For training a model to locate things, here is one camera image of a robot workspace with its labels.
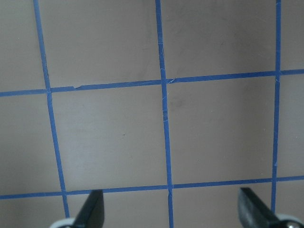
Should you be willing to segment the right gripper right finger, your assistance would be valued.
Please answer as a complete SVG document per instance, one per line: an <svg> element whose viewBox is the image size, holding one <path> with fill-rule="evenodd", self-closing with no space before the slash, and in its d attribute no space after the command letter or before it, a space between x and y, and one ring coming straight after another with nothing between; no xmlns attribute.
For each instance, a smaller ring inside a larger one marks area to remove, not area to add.
<svg viewBox="0 0 304 228"><path fill-rule="evenodd" d="M237 200L238 218L243 228L280 227L280 219L250 188L240 188Z"/></svg>

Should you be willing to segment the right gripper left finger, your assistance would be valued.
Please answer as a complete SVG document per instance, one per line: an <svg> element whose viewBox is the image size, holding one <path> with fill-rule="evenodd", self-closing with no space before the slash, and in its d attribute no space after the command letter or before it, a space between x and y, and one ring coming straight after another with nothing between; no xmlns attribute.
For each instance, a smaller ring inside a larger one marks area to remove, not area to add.
<svg viewBox="0 0 304 228"><path fill-rule="evenodd" d="M72 228L102 228L105 222L102 190L92 191L72 223Z"/></svg>

